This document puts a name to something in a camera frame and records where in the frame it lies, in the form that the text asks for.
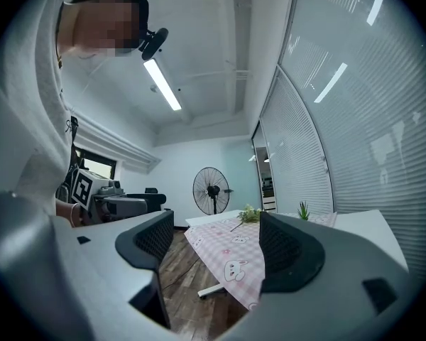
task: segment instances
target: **ceiling light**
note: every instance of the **ceiling light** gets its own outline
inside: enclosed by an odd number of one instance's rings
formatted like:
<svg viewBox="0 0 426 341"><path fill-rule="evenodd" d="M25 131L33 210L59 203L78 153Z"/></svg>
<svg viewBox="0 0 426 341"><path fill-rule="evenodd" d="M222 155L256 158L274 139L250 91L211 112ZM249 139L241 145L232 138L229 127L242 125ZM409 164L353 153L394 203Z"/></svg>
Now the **ceiling light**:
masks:
<svg viewBox="0 0 426 341"><path fill-rule="evenodd" d="M327 96L327 93L332 89L336 81L341 77L342 73L346 70L347 65L345 63L341 63L339 66L339 69L336 71L334 76L331 78L331 80L328 82L328 85L324 88L322 92L320 92L320 95L317 97L317 99L314 100L314 102L321 102L325 96Z"/></svg>
<svg viewBox="0 0 426 341"><path fill-rule="evenodd" d="M154 59L147 60L144 62L143 66L147 69L148 73L150 73L151 78L153 78L153 81L155 81L164 98L168 101L170 107L172 107L172 110L181 110L182 107L175 98L175 95L170 89L169 84L165 80L163 73L159 69L156 61Z"/></svg>
<svg viewBox="0 0 426 341"><path fill-rule="evenodd" d="M369 24L370 26L372 26L374 24L374 21L376 20L377 14L382 6L382 1L383 0L374 0L371 12L369 13L368 18L366 19L367 24Z"/></svg>

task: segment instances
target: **black cable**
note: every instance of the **black cable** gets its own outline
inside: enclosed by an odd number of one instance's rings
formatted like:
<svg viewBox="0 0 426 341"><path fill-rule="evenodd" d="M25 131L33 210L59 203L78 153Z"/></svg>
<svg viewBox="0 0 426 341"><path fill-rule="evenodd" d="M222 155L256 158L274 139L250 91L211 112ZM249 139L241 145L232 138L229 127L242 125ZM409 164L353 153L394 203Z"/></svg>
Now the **black cable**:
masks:
<svg viewBox="0 0 426 341"><path fill-rule="evenodd" d="M194 266L194 264L196 264L197 263L197 260L199 260L200 258L199 257L197 257L197 259L196 259L196 261L194 262L194 263L192 263L192 265L189 267L189 269L188 270L186 270L186 272L185 273L183 273L181 276L179 276L178 278L177 278L177 280L176 281L174 281L173 283L171 283L171 284L169 284L168 286L165 286L164 288L163 288L163 291L166 289L166 288L169 288L170 286L173 286L175 283L177 283L188 271L190 271L191 270L191 268Z"/></svg>

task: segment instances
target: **white desk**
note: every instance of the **white desk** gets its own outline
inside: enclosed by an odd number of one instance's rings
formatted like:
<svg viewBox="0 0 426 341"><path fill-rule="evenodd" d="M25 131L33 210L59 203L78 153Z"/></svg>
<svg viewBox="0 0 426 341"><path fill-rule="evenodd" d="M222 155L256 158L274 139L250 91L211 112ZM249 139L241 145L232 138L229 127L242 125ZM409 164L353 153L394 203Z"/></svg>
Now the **white desk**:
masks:
<svg viewBox="0 0 426 341"><path fill-rule="evenodd" d="M201 224L209 224L210 222L220 221L236 217L240 210L227 211L218 215L196 217L187 219L189 226L199 226ZM359 235L373 242L397 261L404 269L408 270L407 262L405 261L403 251L399 247L385 218L379 210L355 212L345 215L337 215L334 228L352 234Z"/></svg>

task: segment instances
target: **tablecloth with bunny print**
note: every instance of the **tablecloth with bunny print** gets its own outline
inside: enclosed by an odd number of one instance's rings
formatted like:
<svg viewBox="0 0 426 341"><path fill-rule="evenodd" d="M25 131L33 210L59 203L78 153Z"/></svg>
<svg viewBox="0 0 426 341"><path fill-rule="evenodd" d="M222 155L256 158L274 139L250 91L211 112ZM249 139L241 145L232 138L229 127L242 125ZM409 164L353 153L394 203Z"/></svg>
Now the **tablecloth with bunny print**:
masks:
<svg viewBox="0 0 426 341"><path fill-rule="evenodd" d="M310 221L333 227L335 219L336 213L313 217ZM240 223L237 218L210 222L190 227L185 236L218 282L252 310L265 278L263 254L258 244L260 224L238 226Z"/></svg>

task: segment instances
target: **person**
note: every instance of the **person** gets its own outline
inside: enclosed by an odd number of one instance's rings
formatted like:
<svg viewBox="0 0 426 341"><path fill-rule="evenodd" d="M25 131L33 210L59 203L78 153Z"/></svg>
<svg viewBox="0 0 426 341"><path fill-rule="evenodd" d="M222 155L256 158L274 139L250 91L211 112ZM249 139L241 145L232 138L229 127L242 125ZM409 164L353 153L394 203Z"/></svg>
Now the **person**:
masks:
<svg viewBox="0 0 426 341"><path fill-rule="evenodd" d="M15 123L0 129L0 144L9 141L16 158L24 157L25 150L16 149L24 131L31 147L7 190L37 202L49 215L65 217L73 227L80 225L80 206L55 199L73 140L62 57L131 52L145 38L147 20L146 0L28 0L16 14L0 41L0 128ZM22 130L9 128L15 126ZM9 173L0 170L0 175Z"/></svg>

